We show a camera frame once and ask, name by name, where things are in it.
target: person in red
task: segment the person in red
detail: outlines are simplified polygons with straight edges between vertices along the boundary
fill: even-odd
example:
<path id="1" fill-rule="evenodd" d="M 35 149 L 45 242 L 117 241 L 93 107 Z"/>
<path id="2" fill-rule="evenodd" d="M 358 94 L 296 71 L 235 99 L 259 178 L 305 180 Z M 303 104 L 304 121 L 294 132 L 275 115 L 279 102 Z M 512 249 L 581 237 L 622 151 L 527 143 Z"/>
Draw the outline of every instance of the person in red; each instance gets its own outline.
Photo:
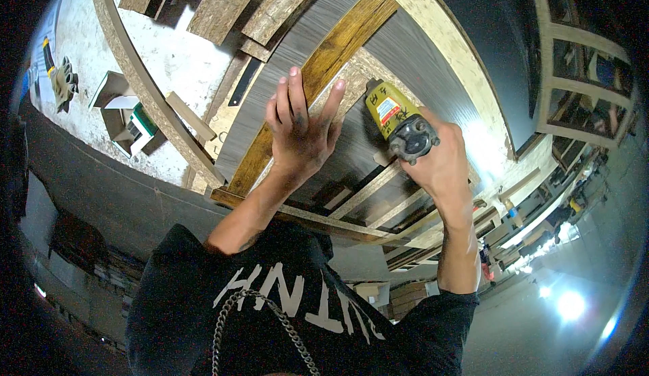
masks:
<path id="1" fill-rule="evenodd" d="M 441 143 L 415 166 L 402 162 L 433 198 L 444 242 L 440 295 L 398 324 L 329 267 L 328 235 L 272 219 L 334 152 L 344 94 L 338 80 L 321 114 L 310 116 L 299 68 L 280 79 L 266 105 L 274 158 L 267 177 L 205 242 L 177 224 L 147 263 L 126 326 L 134 375 L 461 373 L 480 258 L 457 125 L 422 108 Z"/>

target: metal chain necklace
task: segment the metal chain necklace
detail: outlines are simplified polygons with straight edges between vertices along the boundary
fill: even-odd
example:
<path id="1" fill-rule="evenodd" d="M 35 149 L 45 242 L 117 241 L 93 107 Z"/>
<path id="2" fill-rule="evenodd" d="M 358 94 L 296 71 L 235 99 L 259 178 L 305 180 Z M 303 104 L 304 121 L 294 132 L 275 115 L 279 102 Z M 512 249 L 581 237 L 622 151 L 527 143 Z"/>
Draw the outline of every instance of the metal chain necklace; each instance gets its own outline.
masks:
<path id="1" fill-rule="evenodd" d="M 318 368 L 316 368 L 311 355 L 306 350 L 302 339 L 299 335 L 297 335 L 297 331 L 288 321 L 288 317 L 282 312 L 279 307 L 277 307 L 277 304 L 275 304 L 273 300 L 267 298 L 260 292 L 246 290 L 240 290 L 232 294 L 230 298 L 225 301 L 223 307 L 221 307 L 219 318 L 216 320 L 216 328 L 214 328 L 214 339 L 212 340 L 212 376 L 218 376 L 219 374 L 219 354 L 221 353 L 221 338 L 223 336 L 223 327 L 225 326 L 225 320 L 230 314 L 232 307 L 234 307 L 234 303 L 240 298 L 245 298 L 248 296 L 260 298 L 268 303 L 268 307 L 270 307 L 272 309 L 272 312 L 275 313 L 277 318 L 280 319 L 282 326 L 291 337 L 291 341 L 293 341 L 298 353 L 300 354 L 300 356 L 302 356 L 302 359 L 304 359 L 306 367 L 309 368 L 309 372 L 311 372 L 313 376 L 320 376 L 320 372 L 318 372 Z"/>

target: yellow power tool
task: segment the yellow power tool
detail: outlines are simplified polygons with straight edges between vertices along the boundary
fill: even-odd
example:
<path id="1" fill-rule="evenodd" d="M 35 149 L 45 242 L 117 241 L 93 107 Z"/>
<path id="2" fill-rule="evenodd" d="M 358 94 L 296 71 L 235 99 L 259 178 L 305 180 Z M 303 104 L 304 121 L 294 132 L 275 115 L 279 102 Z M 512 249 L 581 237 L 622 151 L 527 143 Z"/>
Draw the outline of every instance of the yellow power tool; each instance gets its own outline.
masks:
<path id="1" fill-rule="evenodd" d="M 365 105 L 396 156 L 414 165 L 439 145 L 435 129 L 392 83 L 370 79 L 366 88 Z"/>

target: warning label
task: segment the warning label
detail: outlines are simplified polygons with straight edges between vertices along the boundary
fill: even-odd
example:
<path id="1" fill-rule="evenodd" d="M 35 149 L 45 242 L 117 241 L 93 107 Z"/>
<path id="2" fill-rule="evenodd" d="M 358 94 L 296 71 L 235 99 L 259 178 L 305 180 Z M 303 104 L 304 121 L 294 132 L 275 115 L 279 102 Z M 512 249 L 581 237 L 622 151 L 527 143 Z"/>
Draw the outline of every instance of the warning label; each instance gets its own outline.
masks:
<path id="1" fill-rule="evenodd" d="M 377 106 L 378 119 L 381 120 L 381 125 L 390 120 L 399 111 L 399 103 L 395 102 L 392 97 L 387 97 Z"/>

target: hand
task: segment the hand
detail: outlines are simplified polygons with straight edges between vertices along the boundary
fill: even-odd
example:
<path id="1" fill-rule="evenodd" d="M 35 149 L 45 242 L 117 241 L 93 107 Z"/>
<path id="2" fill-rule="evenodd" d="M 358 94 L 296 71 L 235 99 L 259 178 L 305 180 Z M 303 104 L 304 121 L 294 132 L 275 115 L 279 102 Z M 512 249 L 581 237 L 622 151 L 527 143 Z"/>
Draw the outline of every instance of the hand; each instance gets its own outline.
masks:
<path id="1" fill-rule="evenodd" d="M 447 227 L 466 228 L 473 222 L 473 195 L 468 187 L 468 163 L 462 130 L 444 122 L 426 107 L 419 112 L 436 130 L 439 145 L 417 159 L 411 166 L 401 161 L 403 170 L 433 197 L 435 206 Z"/>
<path id="2" fill-rule="evenodd" d="M 332 123 L 345 95 L 345 81 L 338 80 L 318 117 L 307 112 L 302 73 L 292 67 L 281 78 L 277 93 L 266 104 L 266 122 L 272 131 L 270 173 L 285 177 L 293 189 L 314 175 L 334 151 L 343 122 Z"/>

